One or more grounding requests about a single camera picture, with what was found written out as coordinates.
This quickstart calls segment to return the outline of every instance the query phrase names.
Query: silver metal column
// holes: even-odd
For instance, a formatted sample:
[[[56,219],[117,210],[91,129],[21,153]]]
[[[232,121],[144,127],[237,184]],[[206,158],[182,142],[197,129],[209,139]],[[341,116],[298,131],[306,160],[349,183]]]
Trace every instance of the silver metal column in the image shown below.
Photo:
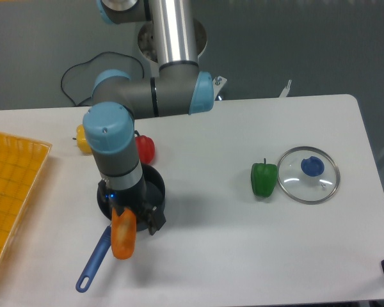
[[[153,0],[150,6],[159,66],[174,61],[198,63],[189,0]]]

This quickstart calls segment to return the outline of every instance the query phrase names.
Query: orange object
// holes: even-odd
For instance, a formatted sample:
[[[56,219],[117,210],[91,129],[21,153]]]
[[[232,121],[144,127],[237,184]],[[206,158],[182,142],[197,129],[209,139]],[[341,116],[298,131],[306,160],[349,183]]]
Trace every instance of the orange object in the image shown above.
[[[118,216],[113,208],[111,220],[111,249],[115,258],[128,259],[135,249],[136,216],[134,212],[125,209]]]
[[[0,132],[0,261],[50,149],[49,143]]]

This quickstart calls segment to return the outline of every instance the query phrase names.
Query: glass pot lid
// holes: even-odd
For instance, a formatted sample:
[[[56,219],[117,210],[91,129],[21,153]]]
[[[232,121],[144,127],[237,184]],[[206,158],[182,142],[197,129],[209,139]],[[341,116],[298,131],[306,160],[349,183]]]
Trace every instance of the glass pot lid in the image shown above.
[[[314,147],[290,149],[280,158],[277,168],[280,187],[301,203],[322,203],[339,188],[340,171],[336,163]]]

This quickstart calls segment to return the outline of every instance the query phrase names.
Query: yellow tray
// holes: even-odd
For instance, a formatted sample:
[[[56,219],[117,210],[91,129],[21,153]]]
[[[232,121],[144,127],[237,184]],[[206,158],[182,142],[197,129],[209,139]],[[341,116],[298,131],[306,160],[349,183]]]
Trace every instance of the yellow tray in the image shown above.
[[[0,132],[0,261],[51,144]]]

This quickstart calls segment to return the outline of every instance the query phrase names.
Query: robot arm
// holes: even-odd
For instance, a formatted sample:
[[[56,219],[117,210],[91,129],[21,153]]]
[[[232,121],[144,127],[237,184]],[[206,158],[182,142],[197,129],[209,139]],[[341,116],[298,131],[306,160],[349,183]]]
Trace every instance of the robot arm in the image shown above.
[[[131,81],[118,70],[107,70],[95,81],[94,106],[83,125],[104,190],[118,215],[133,211],[151,235],[165,223],[154,204],[154,185],[163,181],[145,174],[134,142],[134,120],[209,111],[214,104],[212,77],[200,72],[189,0],[98,0],[100,12],[113,23],[147,20],[152,13],[159,77]]]
[[[132,20],[134,14],[140,15],[140,8],[148,2],[98,1],[104,16],[117,22]],[[151,0],[149,3],[154,21],[159,77],[129,82],[127,74],[107,70],[95,82],[94,104],[117,102],[125,106],[134,119],[211,110],[212,77],[199,71],[189,0]],[[113,8],[127,9],[116,11]]]

